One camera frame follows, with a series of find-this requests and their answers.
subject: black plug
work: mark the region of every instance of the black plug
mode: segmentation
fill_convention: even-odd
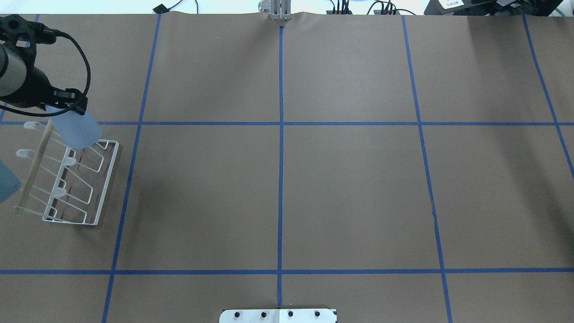
[[[159,6],[153,8],[153,12],[157,13],[157,14],[162,14],[162,13],[166,13],[169,12],[169,9],[164,6],[164,4],[160,4]]]

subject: black device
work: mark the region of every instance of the black device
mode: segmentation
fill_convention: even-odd
[[[78,89],[61,90],[50,85],[48,77],[34,66],[37,44],[54,44],[57,37],[71,40],[86,64],[87,82],[83,92]],[[19,109],[0,109],[33,117],[51,117],[68,111],[84,115],[90,87],[90,66],[77,42],[68,34],[50,29],[39,22],[27,21],[13,14],[0,17],[0,100]],[[45,110],[45,105],[61,109],[55,113],[31,113],[30,107]]]
[[[425,15],[453,14],[454,16],[514,16],[529,14],[548,16],[563,0],[458,0],[463,3],[449,9],[443,8],[439,0],[430,0]]]

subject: sticker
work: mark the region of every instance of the sticker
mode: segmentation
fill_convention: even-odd
[[[464,6],[463,0],[439,0],[439,2],[445,9]]]

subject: screw hole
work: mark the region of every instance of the screw hole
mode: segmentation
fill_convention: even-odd
[[[10,21],[8,22],[8,27],[9,27],[10,29],[16,29],[16,28],[18,28],[18,25],[19,25],[19,23],[18,23],[18,21],[16,21],[16,20],[10,20]]]

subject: table surface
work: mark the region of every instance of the table surface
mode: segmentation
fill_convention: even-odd
[[[25,17],[123,151],[95,228],[0,205],[0,321],[573,321],[571,18]]]

